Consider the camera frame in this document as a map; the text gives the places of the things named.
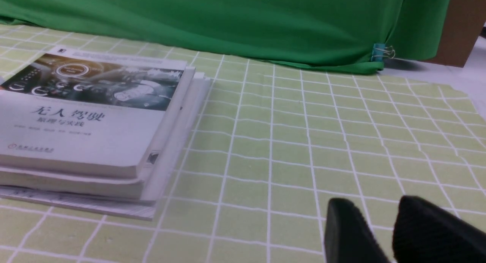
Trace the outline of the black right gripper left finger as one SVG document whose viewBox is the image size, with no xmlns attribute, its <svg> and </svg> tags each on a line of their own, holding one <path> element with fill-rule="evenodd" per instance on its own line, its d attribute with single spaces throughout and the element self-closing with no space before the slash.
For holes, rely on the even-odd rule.
<svg viewBox="0 0 486 263">
<path fill-rule="evenodd" d="M 350 200 L 328 201 L 324 250 L 328 263 L 388 263 L 361 211 Z"/>
</svg>

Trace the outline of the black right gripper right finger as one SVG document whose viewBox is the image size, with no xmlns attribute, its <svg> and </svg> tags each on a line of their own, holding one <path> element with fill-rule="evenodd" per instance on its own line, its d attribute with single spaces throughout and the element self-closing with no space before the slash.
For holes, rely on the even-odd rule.
<svg viewBox="0 0 486 263">
<path fill-rule="evenodd" d="M 398 263 L 484 263 L 486 234 L 418 196 L 402 196 L 393 230 Z"/>
</svg>

